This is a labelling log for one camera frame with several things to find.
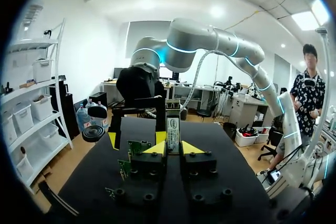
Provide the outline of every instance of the shelf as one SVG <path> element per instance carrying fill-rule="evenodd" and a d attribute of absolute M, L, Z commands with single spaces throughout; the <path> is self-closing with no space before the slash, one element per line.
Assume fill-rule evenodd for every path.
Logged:
<path fill-rule="evenodd" d="M 1 104 L 4 104 L 4 103 L 10 101 L 11 99 L 16 98 L 16 97 L 18 97 L 22 94 L 25 94 L 25 93 L 31 92 L 33 90 L 40 89 L 40 88 L 43 88 L 43 87 L 46 87 L 46 86 L 49 86 L 49 85 L 52 85 L 52 84 L 55 84 L 55 80 L 39 82 L 39 83 L 34 84 L 34 85 L 32 85 L 28 88 L 16 89 L 13 92 L 1 97 Z"/>
<path fill-rule="evenodd" d="M 10 44 L 7 48 L 7 52 L 13 53 L 28 50 L 46 49 L 55 44 L 58 44 L 58 40 L 56 39 L 22 39 Z"/>
<path fill-rule="evenodd" d="M 52 122 L 56 118 L 60 116 L 60 113 L 57 111 L 54 111 L 55 113 L 49 116 L 48 118 L 44 119 L 43 121 L 38 121 L 35 118 L 33 118 L 34 126 L 31 127 L 28 131 L 23 133 L 22 135 L 18 136 L 18 138 L 8 147 L 9 153 L 13 152 L 21 143 L 30 137 L 32 134 L 34 134 L 36 131 L 38 131 L 43 126 L 47 125 L 48 123 Z"/>
<path fill-rule="evenodd" d="M 59 137 L 62 139 L 62 143 L 53 151 L 44 149 L 44 152 L 42 151 L 42 155 L 38 158 L 29 158 L 29 154 L 27 152 L 28 160 L 34 170 L 33 174 L 27 179 L 27 181 L 24 181 L 27 186 L 32 184 L 34 179 L 43 170 L 43 168 L 68 144 L 68 141 L 65 137 Z"/>

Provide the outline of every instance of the man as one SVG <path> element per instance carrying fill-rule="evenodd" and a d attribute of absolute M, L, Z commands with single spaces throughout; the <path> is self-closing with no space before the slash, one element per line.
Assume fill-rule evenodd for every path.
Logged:
<path fill-rule="evenodd" d="M 304 73 L 296 76 L 294 85 L 290 91 L 290 96 L 300 127 L 302 146 L 306 148 L 313 135 L 315 119 L 322 113 L 326 85 L 316 71 L 318 58 L 315 47 L 310 44 L 305 44 L 303 47 L 303 55 L 307 69 Z M 273 170 L 284 158 L 285 143 L 283 138 L 278 144 L 276 151 L 277 155 L 274 157 L 268 169 L 258 172 L 257 176 Z"/>

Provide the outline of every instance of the black shirt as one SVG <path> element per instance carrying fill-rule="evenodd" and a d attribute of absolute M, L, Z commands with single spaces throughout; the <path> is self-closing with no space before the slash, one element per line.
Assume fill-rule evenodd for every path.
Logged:
<path fill-rule="evenodd" d="M 322 108 L 326 85 L 320 76 L 317 76 L 315 88 L 306 87 L 303 82 L 304 78 L 310 78 L 307 70 L 296 76 L 290 93 L 302 103 L 302 106 L 296 112 L 301 133 L 312 136 L 315 119 L 310 116 L 309 112 Z"/>

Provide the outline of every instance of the black tabletop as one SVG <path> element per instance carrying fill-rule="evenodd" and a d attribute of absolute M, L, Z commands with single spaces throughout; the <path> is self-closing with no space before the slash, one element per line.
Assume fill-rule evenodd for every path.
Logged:
<path fill-rule="evenodd" d="M 108 137 L 101 139 L 71 174 L 59 196 L 80 214 L 113 216 L 117 221 L 114 223 L 143 223 L 141 211 L 117 208 L 105 188 L 117 188 L 122 182 L 117 160 L 128 159 L 127 140 L 154 143 L 155 121 L 126 117 L 122 120 L 121 131 L 120 151 L 112 148 Z M 231 188 L 234 192 L 233 208 L 223 211 L 220 222 L 216 216 L 209 219 L 209 223 L 272 223 L 264 188 L 220 125 L 182 121 L 181 140 L 212 151 L 217 158 L 218 172 L 226 178 L 223 188 Z M 178 156 L 168 157 L 163 187 L 158 223 L 190 223 Z"/>

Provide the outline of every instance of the floor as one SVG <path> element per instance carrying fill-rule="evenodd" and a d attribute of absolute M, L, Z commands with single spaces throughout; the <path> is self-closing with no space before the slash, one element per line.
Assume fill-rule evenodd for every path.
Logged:
<path fill-rule="evenodd" d="M 202 122 L 201 118 L 197 115 L 188 115 L 187 121 L 190 122 Z M 225 122 L 225 119 L 216 120 L 217 122 Z M 205 118 L 204 123 L 212 123 L 212 118 Z M 85 142 L 81 135 L 78 135 L 72 140 L 74 149 L 71 150 L 69 146 L 65 147 L 50 163 L 51 173 L 46 175 L 45 179 L 49 187 L 55 192 L 58 193 L 64 183 L 67 181 L 71 173 L 77 167 L 82 158 L 89 152 L 89 150 L 94 147 L 94 144 Z M 239 147 L 247 163 L 253 169 L 254 172 L 266 169 L 269 165 L 269 161 L 262 159 L 257 161 L 258 156 L 261 153 L 260 148 L 263 144 L 254 144 L 248 147 Z M 42 211 L 47 212 L 50 204 L 43 196 L 43 194 L 38 191 L 33 195 L 35 202 L 40 206 Z"/>

